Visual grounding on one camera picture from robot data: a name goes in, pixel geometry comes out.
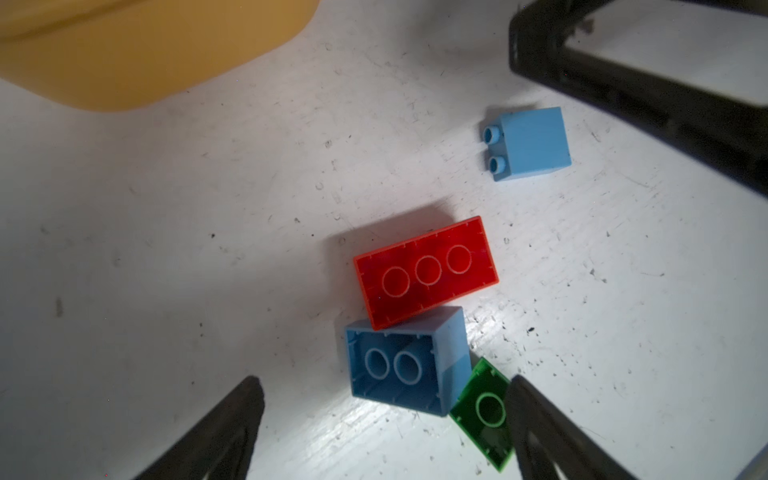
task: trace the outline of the blue toy brick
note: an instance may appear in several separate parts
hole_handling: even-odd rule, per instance
[[[559,107],[502,114],[483,131],[494,181],[547,174],[571,166]]]
[[[440,306],[392,328],[346,327],[352,394],[445,416],[472,374],[464,310]]]

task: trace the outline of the toy brick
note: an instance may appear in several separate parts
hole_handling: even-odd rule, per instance
[[[469,361],[464,310],[441,306],[386,330],[368,320],[346,327],[352,394],[448,415],[464,389]]]
[[[374,330],[498,283],[480,217],[354,259]]]
[[[494,181],[546,174],[571,166],[559,107],[502,114],[483,131]]]
[[[507,387],[509,380],[482,358],[451,409],[451,418],[498,471],[504,469],[513,451],[504,407]]]

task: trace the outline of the red toy brick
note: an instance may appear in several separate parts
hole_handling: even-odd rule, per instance
[[[358,255],[354,261],[374,330],[498,283],[480,217]]]

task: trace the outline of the white table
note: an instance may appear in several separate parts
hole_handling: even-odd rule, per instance
[[[496,478],[451,419],[352,398],[340,337],[365,314],[355,254],[475,215],[501,282],[455,302],[473,352],[640,478],[734,477],[768,442],[766,201],[511,74],[516,10],[325,0],[283,47],[122,114],[0,85],[8,477],[131,478],[254,374],[250,478]],[[738,74],[620,23],[591,41],[760,93],[741,21],[715,38],[747,48]],[[480,128],[551,106],[573,166],[495,184]]]

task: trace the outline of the orange plastic bin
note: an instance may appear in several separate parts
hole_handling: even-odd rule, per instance
[[[0,77],[76,108],[140,107],[290,40],[319,0],[4,0]]]

